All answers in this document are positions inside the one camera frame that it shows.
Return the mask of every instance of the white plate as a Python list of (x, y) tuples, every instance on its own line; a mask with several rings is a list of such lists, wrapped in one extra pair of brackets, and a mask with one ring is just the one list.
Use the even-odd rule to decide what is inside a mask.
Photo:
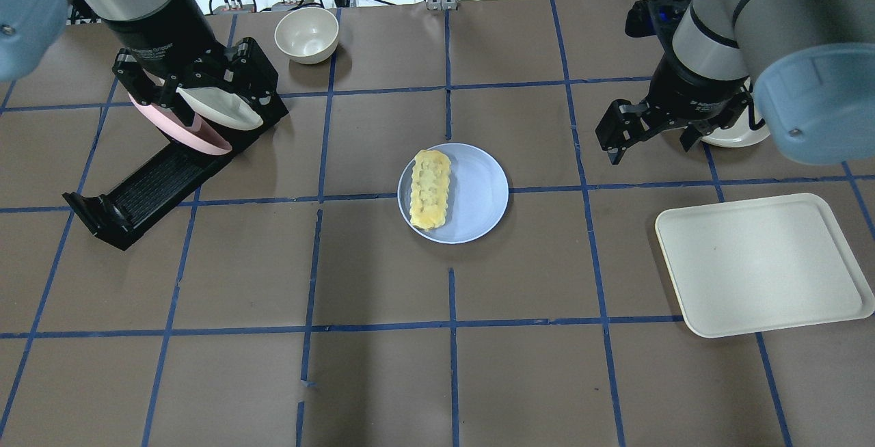
[(450, 157), (450, 194), (446, 223), (433, 230), (422, 230), (410, 223), (410, 175), (413, 161), (407, 164), (398, 181), (398, 208), (407, 225), (429, 241), (463, 244), (485, 235), (507, 209), (507, 176), (490, 154), (463, 143), (444, 143), (428, 148)]
[[(753, 108), (753, 119), (757, 122), (762, 120), (756, 107)], [(747, 118), (747, 109), (744, 109), (741, 116), (735, 121), (734, 126), (729, 129), (718, 129), (713, 133), (710, 133), (710, 135), (704, 136), (702, 141), (716, 147), (743, 148), (755, 145), (760, 141), (763, 141), (763, 139), (768, 138), (768, 126), (763, 126), (756, 131), (752, 131), (749, 122), (750, 120)]]
[(265, 123), (242, 98), (215, 86), (178, 88), (177, 92), (191, 110), (222, 126), (250, 131)]
[(684, 322), (704, 338), (875, 311), (872, 289), (817, 195), (663, 211), (656, 235)]

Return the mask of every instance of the brown table surface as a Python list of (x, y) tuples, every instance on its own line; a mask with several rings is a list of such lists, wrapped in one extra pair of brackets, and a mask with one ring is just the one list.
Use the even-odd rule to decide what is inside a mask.
[[(668, 133), (610, 166), (593, 129), (662, 54), (624, 35), (633, 1), (343, 9), (310, 67), (275, 48), (282, 14), (210, 17), (266, 48), (291, 116), (123, 253), (60, 193), (109, 191), (165, 140), (113, 84), (115, 37), (69, 27), (0, 85), (3, 447), (875, 443), (875, 319), (697, 337), (653, 230), (812, 192), (875, 282), (875, 161)], [(394, 194), (444, 141), (511, 185), (456, 247)]]

